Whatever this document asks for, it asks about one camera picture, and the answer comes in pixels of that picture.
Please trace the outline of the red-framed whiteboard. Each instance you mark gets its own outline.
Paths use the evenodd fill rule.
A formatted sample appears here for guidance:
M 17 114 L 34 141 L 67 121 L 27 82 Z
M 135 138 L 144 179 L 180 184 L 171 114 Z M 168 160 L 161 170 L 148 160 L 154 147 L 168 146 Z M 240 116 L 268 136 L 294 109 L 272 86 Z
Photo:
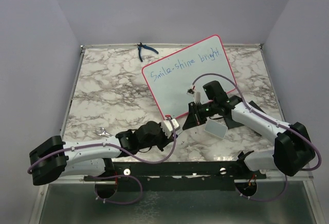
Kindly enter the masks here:
M 226 93 L 235 90 L 232 67 L 218 35 L 172 53 L 144 66 L 141 73 L 151 91 L 161 116 L 180 118 L 193 101 L 187 90 L 195 86 L 201 103 L 209 100 L 203 85 L 217 80 Z

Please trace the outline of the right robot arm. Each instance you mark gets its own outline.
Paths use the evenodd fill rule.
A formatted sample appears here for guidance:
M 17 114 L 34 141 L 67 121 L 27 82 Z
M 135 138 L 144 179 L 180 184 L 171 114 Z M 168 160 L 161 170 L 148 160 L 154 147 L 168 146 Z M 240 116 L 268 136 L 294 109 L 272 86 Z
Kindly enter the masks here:
M 261 152 L 241 154 L 243 162 L 236 165 L 241 178 L 248 178 L 255 171 L 279 170 L 294 176 L 315 158 L 306 127 L 296 122 L 291 125 L 274 120 L 271 116 L 245 104 L 238 96 L 228 97 L 218 81 L 203 86 L 208 103 L 189 103 L 183 129 L 205 124 L 211 116 L 220 115 L 242 124 L 273 143 L 273 148 Z

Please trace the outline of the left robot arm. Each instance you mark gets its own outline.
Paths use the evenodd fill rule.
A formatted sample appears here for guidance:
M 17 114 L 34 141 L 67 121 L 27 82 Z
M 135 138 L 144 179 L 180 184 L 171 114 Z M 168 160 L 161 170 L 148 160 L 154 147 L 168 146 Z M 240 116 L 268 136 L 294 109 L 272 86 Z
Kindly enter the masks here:
M 52 136 L 30 152 L 27 172 L 34 185 L 49 184 L 73 175 L 108 180 L 114 172 L 110 160 L 135 158 L 140 150 L 154 146 L 162 151 L 175 142 L 179 129 L 176 119 L 172 119 L 160 123 L 149 121 L 138 129 L 93 141 L 69 142 L 63 141 L 61 136 Z

